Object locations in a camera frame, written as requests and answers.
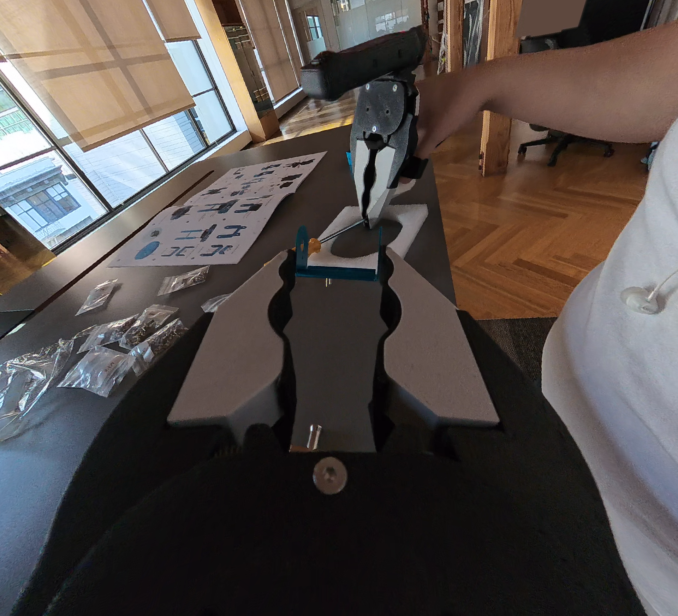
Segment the person's right forearm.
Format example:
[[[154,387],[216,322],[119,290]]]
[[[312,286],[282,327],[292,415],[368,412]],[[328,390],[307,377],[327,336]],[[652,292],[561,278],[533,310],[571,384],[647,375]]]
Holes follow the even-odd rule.
[[[483,108],[582,137],[658,141],[677,119],[677,22],[489,63]]]

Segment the crumpled clear plastic bag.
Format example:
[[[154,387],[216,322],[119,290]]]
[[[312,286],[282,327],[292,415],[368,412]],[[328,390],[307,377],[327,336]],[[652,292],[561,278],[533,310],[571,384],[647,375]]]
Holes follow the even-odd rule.
[[[1,442],[23,427],[27,413],[62,376],[72,354],[73,340],[25,353],[1,365]]]

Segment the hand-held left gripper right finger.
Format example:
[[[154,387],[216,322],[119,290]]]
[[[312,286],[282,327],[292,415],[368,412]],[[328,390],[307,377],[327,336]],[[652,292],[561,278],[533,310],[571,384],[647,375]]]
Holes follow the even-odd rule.
[[[371,428],[376,449],[408,426],[434,449],[451,426],[500,423],[456,307],[390,248],[380,250],[380,316]]]

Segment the yellow-handled screwdriver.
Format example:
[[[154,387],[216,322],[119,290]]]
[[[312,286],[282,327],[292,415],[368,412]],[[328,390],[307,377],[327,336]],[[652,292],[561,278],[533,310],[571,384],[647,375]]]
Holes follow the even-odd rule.
[[[352,225],[348,225],[341,229],[328,227],[324,231],[324,235],[317,238],[308,238],[304,243],[307,257],[305,259],[299,256],[293,260],[296,269],[309,270],[311,268],[321,269],[361,269],[361,270],[376,270],[377,254],[370,254],[365,256],[346,258],[343,256],[336,256],[332,253],[331,248],[333,242],[348,230],[354,229],[358,226],[362,227],[362,221],[356,221]]]

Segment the small metal standoff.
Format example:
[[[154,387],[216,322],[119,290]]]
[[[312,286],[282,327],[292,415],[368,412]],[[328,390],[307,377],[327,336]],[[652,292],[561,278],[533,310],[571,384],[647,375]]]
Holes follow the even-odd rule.
[[[290,452],[317,451],[322,431],[323,428],[321,425],[311,424],[309,429],[307,445],[306,446],[290,445]]]

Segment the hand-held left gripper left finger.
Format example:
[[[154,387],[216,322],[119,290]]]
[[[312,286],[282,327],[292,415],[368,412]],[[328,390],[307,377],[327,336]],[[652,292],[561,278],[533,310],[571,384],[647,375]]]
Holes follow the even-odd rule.
[[[242,445],[250,425],[275,429],[289,447],[293,368],[282,330],[290,320],[293,252],[283,250],[213,314],[167,422],[219,425]]]

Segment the short beige roller blind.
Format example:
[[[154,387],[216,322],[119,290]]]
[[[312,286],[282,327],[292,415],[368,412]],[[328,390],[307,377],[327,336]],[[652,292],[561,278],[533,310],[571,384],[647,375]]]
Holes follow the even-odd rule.
[[[184,0],[146,1],[166,42],[183,42],[200,38]]]

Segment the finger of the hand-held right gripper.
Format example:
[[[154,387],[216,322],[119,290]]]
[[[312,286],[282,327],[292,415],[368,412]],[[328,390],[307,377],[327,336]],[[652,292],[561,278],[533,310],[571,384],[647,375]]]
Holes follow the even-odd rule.
[[[370,185],[367,200],[367,228],[372,229],[377,226],[386,206],[396,195],[398,182],[395,188],[389,186],[394,180],[397,180],[397,173],[394,172],[394,158],[396,150],[392,147],[384,147],[374,151],[374,179]]]
[[[359,210],[363,220],[368,220],[369,197],[372,187],[372,150],[363,139],[355,141],[352,150],[352,175]]]

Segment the group of small zip bags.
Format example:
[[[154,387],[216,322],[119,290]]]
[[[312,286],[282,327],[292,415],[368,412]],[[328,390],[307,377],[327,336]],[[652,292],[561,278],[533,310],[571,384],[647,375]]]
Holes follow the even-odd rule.
[[[58,385],[106,398],[130,371],[143,374],[187,331],[179,308],[167,304],[101,324],[88,334],[79,349],[83,357]]]

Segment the wooden window column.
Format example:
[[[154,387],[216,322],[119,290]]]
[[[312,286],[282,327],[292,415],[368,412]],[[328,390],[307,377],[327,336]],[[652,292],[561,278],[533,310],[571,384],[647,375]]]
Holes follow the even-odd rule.
[[[233,98],[228,104],[228,110],[234,119],[234,123],[237,126],[246,126],[254,143],[265,142],[269,136],[267,136],[264,124],[262,124],[250,98],[242,71],[238,66],[212,0],[194,0],[194,2],[225,74],[225,80],[233,94]]]

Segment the white instruction booklet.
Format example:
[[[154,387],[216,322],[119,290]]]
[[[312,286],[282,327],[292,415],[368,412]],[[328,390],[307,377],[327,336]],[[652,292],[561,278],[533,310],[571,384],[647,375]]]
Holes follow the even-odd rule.
[[[110,267],[237,264],[276,207],[325,152],[231,169],[184,205],[161,211]]]

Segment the white foam pad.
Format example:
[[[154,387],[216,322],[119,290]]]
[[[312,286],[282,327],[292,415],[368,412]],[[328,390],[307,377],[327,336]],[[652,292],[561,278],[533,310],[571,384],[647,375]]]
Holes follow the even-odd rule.
[[[387,206],[373,230],[359,224],[324,242],[320,252],[310,255],[309,266],[376,270],[379,244],[388,245],[400,257],[406,256],[428,216],[427,205]]]

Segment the long beige roller blind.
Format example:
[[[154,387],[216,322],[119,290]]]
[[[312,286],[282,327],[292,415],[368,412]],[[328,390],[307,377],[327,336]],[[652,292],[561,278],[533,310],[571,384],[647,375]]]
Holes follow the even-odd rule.
[[[194,105],[142,0],[1,0],[1,51],[85,152]]]

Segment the blue metal bracket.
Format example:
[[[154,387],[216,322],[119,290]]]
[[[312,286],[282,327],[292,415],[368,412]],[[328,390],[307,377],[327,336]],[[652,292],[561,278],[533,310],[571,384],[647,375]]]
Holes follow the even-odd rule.
[[[300,226],[296,236],[296,264],[295,276],[303,278],[325,278],[332,280],[356,280],[377,282],[380,280],[382,262],[385,257],[385,248],[378,246],[377,267],[375,269],[360,267],[333,267],[333,266],[308,266],[310,239],[307,228]]]

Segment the person's right hand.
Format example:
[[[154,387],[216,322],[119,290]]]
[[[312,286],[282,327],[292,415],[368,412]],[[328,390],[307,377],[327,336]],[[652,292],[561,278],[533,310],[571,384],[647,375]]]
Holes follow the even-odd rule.
[[[467,126],[493,99],[492,63],[417,81],[418,146],[427,158],[447,137]]]

